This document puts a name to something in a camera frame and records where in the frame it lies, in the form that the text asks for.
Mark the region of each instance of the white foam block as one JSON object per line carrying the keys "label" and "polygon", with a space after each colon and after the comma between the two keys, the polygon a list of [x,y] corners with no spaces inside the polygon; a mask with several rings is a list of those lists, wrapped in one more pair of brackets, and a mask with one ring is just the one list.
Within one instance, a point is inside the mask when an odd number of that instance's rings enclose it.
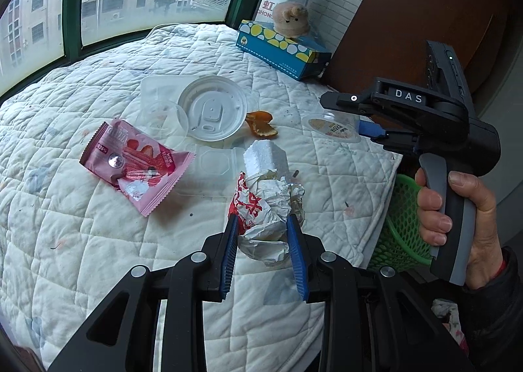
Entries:
{"label": "white foam block", "polygon": [[243,154],[247,177],[258,174],[263,170],[278,171],[278,179],[290,178],[289,163],[284,150],[276,146],[271,140],[255,140]]}

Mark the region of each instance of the pink snack package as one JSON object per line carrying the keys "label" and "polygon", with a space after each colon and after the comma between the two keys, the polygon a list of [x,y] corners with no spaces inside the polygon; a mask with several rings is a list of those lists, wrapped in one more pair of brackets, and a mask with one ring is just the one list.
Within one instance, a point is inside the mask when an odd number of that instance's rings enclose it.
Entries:
{"label": "pink snack package", "polygon": [[104,122],[80,164],[122,192],[147,217],[167,196],[194,153],[172,151],[122,119]]}

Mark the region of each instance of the gray grip handle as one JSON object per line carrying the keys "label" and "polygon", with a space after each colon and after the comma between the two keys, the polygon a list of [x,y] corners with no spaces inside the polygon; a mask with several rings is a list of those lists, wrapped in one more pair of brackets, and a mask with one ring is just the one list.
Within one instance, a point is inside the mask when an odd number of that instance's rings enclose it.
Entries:
{"label": "gray grip handle", "polygon": [[448,185],[449,171],[468,172],[466,166],[451,160],[423,153],[419,163],[425,172],[427,187],[438,192],[443,198],[440,212],[452,220],[452,229],[447,233],[447,242],[431,250],[434,257],[430,271],[436,277],[455,285],[465,283],[466,266],[474,239],[476,206],[466,198],[459,196]]}

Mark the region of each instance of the finger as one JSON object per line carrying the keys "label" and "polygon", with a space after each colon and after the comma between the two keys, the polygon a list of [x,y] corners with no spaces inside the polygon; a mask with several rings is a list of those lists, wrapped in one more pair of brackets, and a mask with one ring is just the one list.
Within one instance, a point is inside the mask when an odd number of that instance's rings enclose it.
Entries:
{"label": "finger", "polygon": [[462,172],[449,172],[449,185],[464,198],[469,198],[483,212],[495,211],[496,198],[476,176]]}
{"label": "finger", "polygon": [[435,190],[422,187],[418,192],[418,206],[422,210],[437,211],[443,205],[443,199]]}
{"label": "finger", "polygon": [[425,211],[418,208],[417,213],[419,222],[430,231],[447,233],[452,229],[452,220],[438,211]]}
{"label": "finger", "polygon": [[447,241],[447,237],[443,233],[433,232],[423,226],[419,227],[419,235],[427,244],[432,246],[441,246]]}
{"label": "finger", "polygon": [[416,171],[416,176],[414,176],[414,180],[416,180],[416,184],[418,186],[427,186],[427,179],[425,178],[425,172],[423,171],[423,168],[419,168]]}

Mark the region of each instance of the fingernail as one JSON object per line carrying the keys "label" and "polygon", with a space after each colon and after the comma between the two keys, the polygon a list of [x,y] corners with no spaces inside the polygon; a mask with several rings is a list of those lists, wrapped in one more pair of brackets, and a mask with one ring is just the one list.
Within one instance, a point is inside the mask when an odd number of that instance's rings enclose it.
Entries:
{"label": "fingernail", "polygon": [[449,172],[449,180],[453,185],[463,186],[465,184],[464,175],[458,171]]}
{"label": "fingernail", "polygon": [[430,202],[430,206],[432,208],[440,208],[441,203],[443,203],[443,201],[441,200],[441,196],[438,195],[437,193],[432,193],[430,195],[429,202]]}
{"label": "fingernail", "polygon": [[436,246],[444,245],[447,241],[447,237],[445,235],[436,235],[434,236],[434,243]]}
{"label": "fingernail", "polygon": [[450,229],[452,229],[452,220],[448,217],[443,217],[439,221],[439,228],[444,232],[448,232]]}

